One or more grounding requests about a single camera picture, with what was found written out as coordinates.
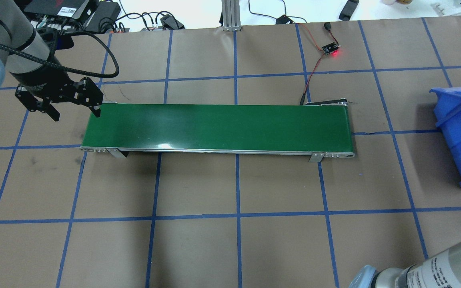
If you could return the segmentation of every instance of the red wire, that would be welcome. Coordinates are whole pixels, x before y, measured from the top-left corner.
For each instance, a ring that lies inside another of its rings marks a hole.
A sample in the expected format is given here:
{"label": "red wire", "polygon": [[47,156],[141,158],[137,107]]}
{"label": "red wire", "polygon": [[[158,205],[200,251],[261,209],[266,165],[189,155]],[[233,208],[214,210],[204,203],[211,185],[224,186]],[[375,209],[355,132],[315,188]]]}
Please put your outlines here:
{"label": "red wire", "polygon": [[318,46],[318,44],[316,44],[316,40],[314,40],[313,34],[309,31],[309,28],[307,28],[307,26],[305,26],[305,24],[303,24],[303,23],[298,23],[298,24],[302,25],[302,27],[304,27],[304,28],[307,30],[307,32],[309,32],[309,35],[311,36],[311,39],[313,40],[314,45],[316,46],[316,48],[317,48],[319,51],[323,51],[323,50]]}
{"label": "red wire", "polygon": [[314,69],[313,71],[311,72],[311,74],[309,75],[309,79],[307,80],[307,84],[305,84],[305,89],[303,90],[303,94],[307,93],[307,88],[309,88],[309,82],[311,82],[311,78],[314,74],[314,72],[316,71],[316,68],[318,67],[318,65],[320,64],[322,58],[325,56],[326,54],[322,54],[321,57],[318,59],[318,61],[316,62],[316,65],[314,66]]}

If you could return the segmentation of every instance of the white label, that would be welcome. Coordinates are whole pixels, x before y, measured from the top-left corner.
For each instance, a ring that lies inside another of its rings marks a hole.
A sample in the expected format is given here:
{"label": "white label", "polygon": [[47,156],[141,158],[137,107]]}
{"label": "white label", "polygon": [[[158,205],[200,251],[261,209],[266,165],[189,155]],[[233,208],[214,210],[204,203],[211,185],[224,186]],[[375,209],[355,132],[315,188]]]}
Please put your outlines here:
{"label": "white label", "polygon": [[58,12],[58,16],[72,17],[76,13],[76,10],[76,8],[62,7],[60,12]]}
{"label": "white label", "polygon": [[409,288],[461,288],[449,265],[449,250],[426,260],[407,275]]}

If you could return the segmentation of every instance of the green conveyor belt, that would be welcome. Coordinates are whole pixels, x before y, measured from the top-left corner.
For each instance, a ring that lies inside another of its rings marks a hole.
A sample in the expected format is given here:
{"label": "green conveyor belt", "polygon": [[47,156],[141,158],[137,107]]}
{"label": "green conveyor belt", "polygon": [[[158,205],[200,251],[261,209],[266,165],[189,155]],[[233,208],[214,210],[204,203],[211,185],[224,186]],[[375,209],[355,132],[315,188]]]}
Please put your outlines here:
{"label": "green conveyor belt", "polygon": [[348,108],[339,105],[103,104],[101,117],[92,115],[88,121],[82,149],[106,148],[353,154]]}

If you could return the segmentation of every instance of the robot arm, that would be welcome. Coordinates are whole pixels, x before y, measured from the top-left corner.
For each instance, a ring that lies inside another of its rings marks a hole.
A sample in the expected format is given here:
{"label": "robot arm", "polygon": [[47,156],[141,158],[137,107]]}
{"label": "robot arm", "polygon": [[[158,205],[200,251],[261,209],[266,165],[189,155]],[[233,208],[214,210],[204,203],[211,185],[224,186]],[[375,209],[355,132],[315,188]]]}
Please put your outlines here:
{"label": "robot arm", "polygon": [[[47,113],[58,121],[59,113],[51,104],[72,102],[87,106],[99,117],[103,94],[97,85],[89,77],[74,82],[66,72],[115,77],[118,75],[118,65],[113,54],[110,53],[116,68],[113,74],[90,73],[63,67],[54,56],[56,43],[50,48],[41,37],[48,32],[47,29],[35,30],[13,0],[0,0],[0,86],[6,67],[20,83],[15,96],[29,111]],[[109,51],[103,42],[94,35],[91,36]]]}

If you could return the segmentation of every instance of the white floor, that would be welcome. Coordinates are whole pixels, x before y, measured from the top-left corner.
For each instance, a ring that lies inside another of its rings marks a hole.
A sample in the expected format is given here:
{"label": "white floor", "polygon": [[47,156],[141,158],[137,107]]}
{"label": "white floor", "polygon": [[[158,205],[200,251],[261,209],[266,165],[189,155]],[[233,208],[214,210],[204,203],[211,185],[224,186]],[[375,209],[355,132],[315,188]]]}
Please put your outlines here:
{"label": "white floor", "polygon": [[[251,11],[279,17],[284,14],[281,0],[250,0]],[[305,18],[308,22],[340,21],[338,16],[347,0],[285,0],[288,16]],[[127,13],[169,11],[182,22],[187,29],[211,28],[220,26],[220,0],[121,0]],[[395,3],[392,6],[382,4],[382,0],[360,0],[351,20],[375,20],[390,18],[437,17],[435,4],[441,4],[446,15],[461,13],[460,0],[413,0],[410,5]],[[249,13],[247,0],[240,0],[240,18],[242,25],[275,24],[275,20]],[[130,31],[144,28],[140,19],[124,18],[121,22]]]}

